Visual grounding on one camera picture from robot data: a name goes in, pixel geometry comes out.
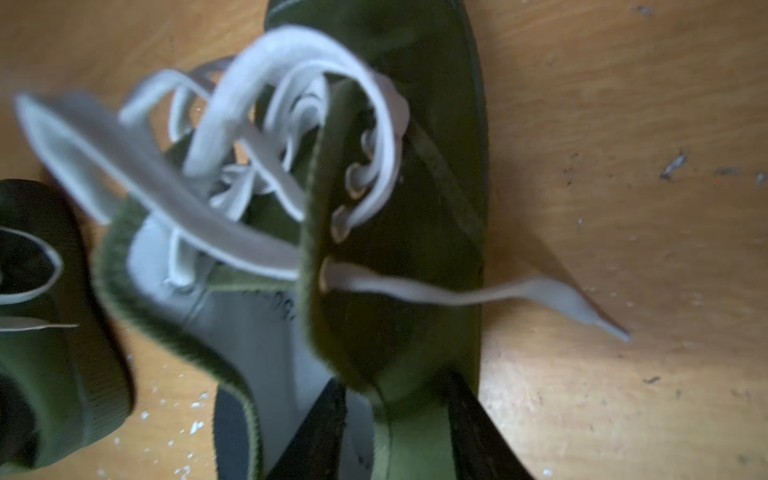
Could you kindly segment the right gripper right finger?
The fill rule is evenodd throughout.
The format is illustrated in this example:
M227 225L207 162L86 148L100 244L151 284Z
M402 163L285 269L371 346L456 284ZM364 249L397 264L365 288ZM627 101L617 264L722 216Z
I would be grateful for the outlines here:
M447 375L445 397L457 479L534 479L455 371Z

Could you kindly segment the green canvas shoe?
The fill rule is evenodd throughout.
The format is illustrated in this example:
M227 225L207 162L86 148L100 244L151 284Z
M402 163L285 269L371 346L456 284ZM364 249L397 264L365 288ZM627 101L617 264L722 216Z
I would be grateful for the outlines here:
M1 183L1 472L50 466L118 429L134 389L62 195Z
M272 1L239 54L116 111L14 101L107 226L100 303L218 384L220 478L267 479L329 380L337 479L457 479L445 387L477 397L482 308L527 300L625 338L570 284L484 283L488 122L459 1Z

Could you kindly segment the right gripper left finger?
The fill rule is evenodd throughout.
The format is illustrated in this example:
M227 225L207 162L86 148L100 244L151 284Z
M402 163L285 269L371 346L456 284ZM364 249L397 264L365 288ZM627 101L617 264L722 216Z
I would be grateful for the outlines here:
M346 388L331 379L267 479L336 480L346 414Z

